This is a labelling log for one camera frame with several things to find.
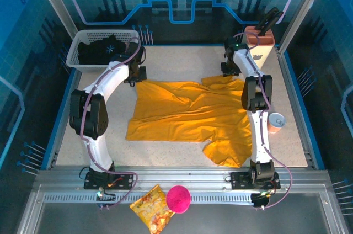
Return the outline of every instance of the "knife block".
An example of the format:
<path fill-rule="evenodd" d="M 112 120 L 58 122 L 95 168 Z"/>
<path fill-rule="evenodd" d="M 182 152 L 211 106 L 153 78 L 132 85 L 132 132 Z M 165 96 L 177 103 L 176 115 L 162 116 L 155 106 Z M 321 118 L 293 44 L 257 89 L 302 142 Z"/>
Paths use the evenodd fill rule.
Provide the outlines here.
<path fill-rule="evenodd" d="M 257 35 L 260 33 L 260 30 L 255 30 L 255 26 L 248 26 L 245 28 L 245 31 L 248 31 Z M 271 52 L 272 47 L 274 47 L 275 45 L 275 38 L 271 29 L 265 33 L 265 36 L 259 36 L 259 38 L 260 38 L 260 44 L 254 49 L 251 49 L 250 53 L 256 65 L 258 65 L 259 69 L 261 69 L 269 53 Z M 243 36 L 242 42 L 246 43 L 250 48 L 257 44 L 257 38 L 254 35 L 245 34 Z"/>

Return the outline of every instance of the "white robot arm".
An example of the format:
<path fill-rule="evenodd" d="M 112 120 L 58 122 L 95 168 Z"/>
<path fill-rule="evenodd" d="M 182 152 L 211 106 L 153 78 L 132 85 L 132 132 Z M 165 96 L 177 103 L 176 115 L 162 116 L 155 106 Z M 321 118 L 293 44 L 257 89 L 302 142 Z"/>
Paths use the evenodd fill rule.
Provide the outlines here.
<path fill-rule="evenodd" d="M 268 130 L 267 130 L 267 115 L 264 111 L 266 109 L 266 103 L 261 92 L 256 90 L 259 85 L 261 78 L 263 85 L 265 86 L 266 95 L 268 100 L 271 101 L 272 92 L 272 78 L 271 76 L 264 75 L 259 70 L 254 60 L 250 57 L 250 54 L 246 56 L 246 48 L 234 47 L 229 51 L 230 46 L 226 46 L 226 55 L 228 61 L 225 65 L 222 64 L 222 71 L 224 74 L 224 68 L 230 70 L 230 73 L 238 74 L 242 73 L 245 77 L 245 85 L 242 94 L 242 105 L 245 110 L 248 111 L 248 116 L 252 130 L 252 143 L 253 150 L 250 158 L 252 173 L 252 181 L 265 182 L 273 180 L 274 165 L 271 157 L 266 153 L 265 148 L 269 150 L 268 141 Z M 119 61 L 110 62 L 107 70 L 117 65 Z M 121 67 L 112 70 L 112 72 L 106 76 L 93 93 L 90 101 L 90 110 L 87 113 L 87 119 L 84 125 L 84 137 L 88 139 L 90 149 L 97 164 L 106 170 L 114 169 L 114 164 L 109 156 L 108 149 L 106 147 L 104 132 L 108 127 L 108 114 L 106 111 L 105 104 L 108 101 L 112 92 L 118 87 L 118 85 L 126 81 L 131 73 L 129 66 L 123 65 Z M 70 126 L 76 130 L 79 135 L 81 128 L 81 119 L 83 104 L 93 87 L 96 85 L 93 82 L 90 86 L 85 88 L 83 91 L 75 90 L 71 95 L 71 111 L 70 111 Z M 102 172 L 92 161 L 90 168 L 96 172 Z"/>
<path fill-rule="evenodd" d="M 228 38 L 224 44 L 227 62 L 221 64 L 224 76 L 243 74 L 245 84 L 242 93 L 242 106 L 248 112 L 252 131 L 252 155 L 250 176 L 252 183 L 262 183 L 274 179 L 274 163 L 265 149 L 270 151 L 267 117 L 268 105 L 260 90 L 260 81 L 265 95 L 271 103 L 272 77 L 265 75 L 252 59 L 246 44 L 237 44 L 235 38 Z"/>
<path fill-rule="evenodd" d="M 245 79 L 249 77 L 254 77 L 255 80 L 258 81 L 259 74 L 261 77 L 265 75 L 259 69 L 258 65 L 256 65 L 254 60 L 250 57 L 250 53 L 248 53 L 248 57 L 245 55 L 246 51 L 247 51 L 246 49 L 240 49 L 234 52 L 233 62 L 239 67 Z M 251 130 L 252 130 L 252 143 L 253 143 L 252 156 L 250 159 L 254 163 L 270 162 L 272 159 L 264 149 L 266 147 L 268 150 L 270 150 L 267 125 L 260 126 L 260 117 L 264 119 L 264 122 L 267 121 L 268 112 L 266 111 L 262 112 L 261 109 L 256 110 L 255 112 L 253 112 L 252 110 L 248 110 L 248 116 L 249 116 Z M 261 139 L 261 128 L 262 128 L 262 134 L 264 138 L 264 144 Z"/>
<path fill-rule="evenodd" d="M 111 70 L 112 67 L 114 67 L 119 63 L 120 63 L 119 61 L 110 62 L 108 65 L 108 68 L 105 71 Z M 100 94 L 104 98 L 105 103 L 107 103 L 113 91 L 118 87 L 120 83 L 122 83 L 125 79 L 127 79 L 128 76 L 129 76 L 128 66 L 122 65 L 121 67 L 116 68 L 115 70 L 112 71 L 112 73 L 110 73 L 102 80 L 102 82 L 98 85 L 97 89 L 94 91 L 93 95 Z M 96 84 L 96 81 L 84 89 L 84 91 L 87 94 L 90 93 L 90 91 Z M 84 137 L 88 139 L 91 153 L 94 159 L 97 161 L 97 163 L 103 168 L 109 170 L 111 168 L 113 161 L 106 147 L 105 135 L 103 134 L 101 136 L 98 136 L 96 140 L 89 136 L 84 136 Z M 101 172 L 101 170 L 92 162 L 92 160 L 90 161 L 90 167 L 91 169 L 97 172 Z"/>

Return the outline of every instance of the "yellow packaging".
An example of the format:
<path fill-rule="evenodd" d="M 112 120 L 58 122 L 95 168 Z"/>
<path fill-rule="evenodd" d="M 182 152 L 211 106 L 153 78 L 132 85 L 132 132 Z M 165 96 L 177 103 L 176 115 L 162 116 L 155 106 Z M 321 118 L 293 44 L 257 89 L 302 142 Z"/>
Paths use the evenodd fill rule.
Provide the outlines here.
<path fill-rule="evenodd" d="M 168 208 L 165 194 L 159 185 L 131 204 L 130 208 L 141 218 L 151 234 L 161 233 L 175 214 Z"/>

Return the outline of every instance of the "knife handle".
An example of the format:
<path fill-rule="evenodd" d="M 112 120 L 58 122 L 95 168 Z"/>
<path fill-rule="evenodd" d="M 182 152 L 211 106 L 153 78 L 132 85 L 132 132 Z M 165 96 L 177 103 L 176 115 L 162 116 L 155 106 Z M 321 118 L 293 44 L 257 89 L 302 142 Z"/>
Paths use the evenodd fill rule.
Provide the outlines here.
<path fill-rule="evenodd" d="M 276 22 L 280 19 L 283 15 L 283 12 L 278 12 L 276 15 L 268 22 L 266 25 L 261 29 L 259 36 L 265 36 L 265 33 L 271 29 L 272 26 L 276 24 Z"/>
<path fill-rule="evenodd" d="M 255 30 L 260 30 L 265 23 L 272 18 L 273 15 L 275 15 L 278 12 L 278 8 L 277 7 L 273 7 L 269 12 L 266 13 L 265 17 L 263 17 L 263 19 L 255 26 Z"/>

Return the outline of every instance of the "table surface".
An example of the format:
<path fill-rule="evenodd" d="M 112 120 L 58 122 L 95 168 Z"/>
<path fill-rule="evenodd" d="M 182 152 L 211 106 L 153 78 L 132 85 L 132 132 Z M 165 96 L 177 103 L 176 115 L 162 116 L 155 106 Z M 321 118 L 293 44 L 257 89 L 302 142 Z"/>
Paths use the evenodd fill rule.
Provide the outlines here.
<path fill-rule="evenodd" d="M 221 46 L 148 46 L 145 63 L 147 78 L 157 81 L 196 81 L 221 74 L 224 62 Z M 298 129 L 274 49 L 262 69 L 273 78 L 272 111 L 286 118 L 286 125 L 269 134 L 271 153 L 290 167 L 306 167 Z M 83 73 L 78 89 L 90 85 L 101 72 Z M 202 152 L 204 143 L 126 141 L 137 94 L 128 84 L 120 84 L 107 102 L 109 126 L 105 133 L 108 151 L 116 166 L 216 166 Z M 249 166 L 249 160 L 243 166 Z M 83 143 L 69 124 L 62 140 L 56 165 L 85 166 L 89 157 Z"/>

